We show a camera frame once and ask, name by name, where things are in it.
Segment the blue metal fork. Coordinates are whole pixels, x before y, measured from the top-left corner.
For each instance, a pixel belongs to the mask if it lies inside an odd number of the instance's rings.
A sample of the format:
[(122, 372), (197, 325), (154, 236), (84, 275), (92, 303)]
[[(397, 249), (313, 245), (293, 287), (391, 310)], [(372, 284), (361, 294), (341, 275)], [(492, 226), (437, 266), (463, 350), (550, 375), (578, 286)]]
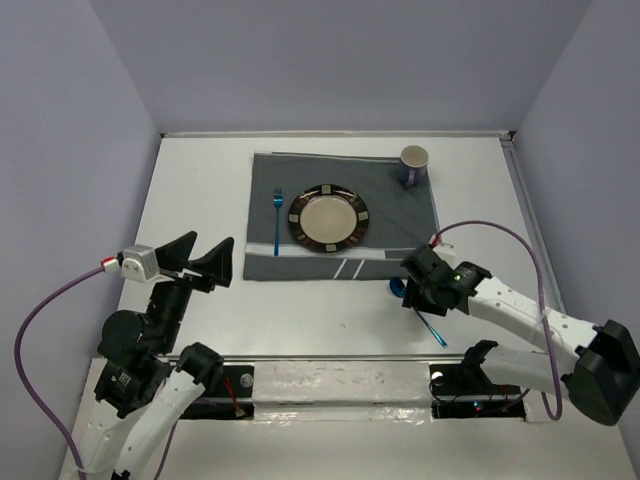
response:
[(279, 256), (279, 248), (280, 248), (280, 210), (283, 206), (283, 192), (280, 187), (274, 189), (273, 196), (273, 205), (275, 209), (275, 221), (274, 221), (274, 249), (273, 255), (275, 257)]

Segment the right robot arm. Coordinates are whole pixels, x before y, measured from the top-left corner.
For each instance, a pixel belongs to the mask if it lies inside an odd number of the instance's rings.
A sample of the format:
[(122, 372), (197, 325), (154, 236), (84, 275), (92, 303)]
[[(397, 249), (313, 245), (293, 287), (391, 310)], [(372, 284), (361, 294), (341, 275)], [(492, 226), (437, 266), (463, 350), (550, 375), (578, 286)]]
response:
[(613, 426), (639, 391), (639, 352), (628, 329), (593, 324), (547, 307), (471, 262), (451, 267), (430, 245), (401, 262), (408, 274), (403, 307), (445, 316), (451, 311), (489, 322), (526, 341), (530, 350), (480, 340), (446, 366), (440, 397), (514, 386), (566, 400), (596, 423)]

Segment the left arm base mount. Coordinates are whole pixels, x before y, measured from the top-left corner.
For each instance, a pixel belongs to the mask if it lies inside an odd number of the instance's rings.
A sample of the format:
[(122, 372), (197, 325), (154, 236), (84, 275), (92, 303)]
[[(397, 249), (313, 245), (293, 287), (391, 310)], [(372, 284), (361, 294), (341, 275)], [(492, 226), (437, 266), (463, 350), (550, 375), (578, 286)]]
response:
[(196, 399), (182, 414), (182, 420), (252, 420), (254, 366), (226, 364), (221, 380)]

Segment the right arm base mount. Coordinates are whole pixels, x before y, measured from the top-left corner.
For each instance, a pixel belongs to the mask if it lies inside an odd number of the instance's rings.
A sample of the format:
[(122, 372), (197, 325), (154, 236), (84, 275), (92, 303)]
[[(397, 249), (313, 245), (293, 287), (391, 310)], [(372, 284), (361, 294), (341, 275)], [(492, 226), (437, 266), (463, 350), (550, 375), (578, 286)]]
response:
[(481, 340), (459, 363), (429, 367), (431, 412), (436, 420), (526, 418), (524, 393), (514, 385), (492, 383), (481, 369), (496, 341)]

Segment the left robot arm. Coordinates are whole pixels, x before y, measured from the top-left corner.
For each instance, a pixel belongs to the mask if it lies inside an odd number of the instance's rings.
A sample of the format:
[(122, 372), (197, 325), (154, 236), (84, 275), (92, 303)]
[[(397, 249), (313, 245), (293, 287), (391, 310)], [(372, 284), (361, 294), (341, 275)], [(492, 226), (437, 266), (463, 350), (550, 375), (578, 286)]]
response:
[(191, 295), (227, 288), (234, 240), (227, 237), (198, 259), (190, 231), (157, 248), (134, 245), (103, 260), (107, 272), (152, 284), (145, 311), (118, 310), (104, 322), (97, 352), (106, 363), (94, 389), (80, 464), (63, 478), (136, 479), (185, 410), (215, 392), (223, 357), (196, 342), (176, 364), (164, 361), (175, 345)]

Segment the black rimmed dinner plate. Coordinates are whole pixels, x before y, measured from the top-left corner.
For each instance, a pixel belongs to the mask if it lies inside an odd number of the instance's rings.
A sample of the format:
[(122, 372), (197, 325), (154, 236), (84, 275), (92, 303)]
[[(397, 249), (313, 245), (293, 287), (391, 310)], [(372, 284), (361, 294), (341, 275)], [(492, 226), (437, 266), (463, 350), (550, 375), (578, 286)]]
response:
[(294, 241), (319, 254), (337, 254), (359, 244), (369, 230), (363, 198), (336, 184), (320, 184), (292, 201), (287, 222)]

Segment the grey striped cloth napkin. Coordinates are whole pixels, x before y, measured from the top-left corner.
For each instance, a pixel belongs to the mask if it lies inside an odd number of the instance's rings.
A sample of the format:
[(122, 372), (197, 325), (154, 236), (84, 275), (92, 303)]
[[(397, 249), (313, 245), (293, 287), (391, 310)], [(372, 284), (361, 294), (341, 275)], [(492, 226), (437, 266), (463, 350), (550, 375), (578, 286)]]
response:
[(406, 186), (397, 157), (257, 152), (243, 277), (389, 280), (440, 222), (429, 177)]

